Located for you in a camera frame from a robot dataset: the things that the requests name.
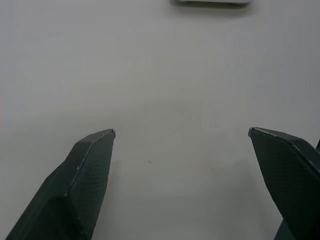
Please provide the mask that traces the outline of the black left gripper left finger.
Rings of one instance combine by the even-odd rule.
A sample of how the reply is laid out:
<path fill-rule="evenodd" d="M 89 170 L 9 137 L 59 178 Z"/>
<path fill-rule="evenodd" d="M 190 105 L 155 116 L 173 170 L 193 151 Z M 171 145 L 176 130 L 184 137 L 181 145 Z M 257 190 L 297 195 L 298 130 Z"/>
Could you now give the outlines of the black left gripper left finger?
<path fill-rule="evenodd" d="M 74 144 L 44 180 L 5 240 L 91 240 L 105 197 L 114 129 Z"/>

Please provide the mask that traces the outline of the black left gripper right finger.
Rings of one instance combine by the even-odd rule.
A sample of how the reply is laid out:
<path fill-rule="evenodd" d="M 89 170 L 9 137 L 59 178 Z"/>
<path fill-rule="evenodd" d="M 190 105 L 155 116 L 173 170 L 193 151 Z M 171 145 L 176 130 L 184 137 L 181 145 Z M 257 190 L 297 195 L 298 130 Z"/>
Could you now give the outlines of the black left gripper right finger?
<path fill-rule="evenodd" d="M 320 240 L 320 141 L 252 127 L 248 136 L 282 221 L 274 240 Z"/>

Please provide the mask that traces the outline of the white object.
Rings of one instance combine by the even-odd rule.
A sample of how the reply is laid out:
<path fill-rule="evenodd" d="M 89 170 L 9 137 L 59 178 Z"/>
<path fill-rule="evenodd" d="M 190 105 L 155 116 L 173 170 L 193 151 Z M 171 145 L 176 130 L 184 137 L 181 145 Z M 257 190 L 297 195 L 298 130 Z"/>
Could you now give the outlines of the white object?
<path fill-rule="evenodd" d="M 185 5 L 187 7 L 203 8 L 230 8 L 246 7 L 253 0 L 171 0 L 174 4 Z"/>

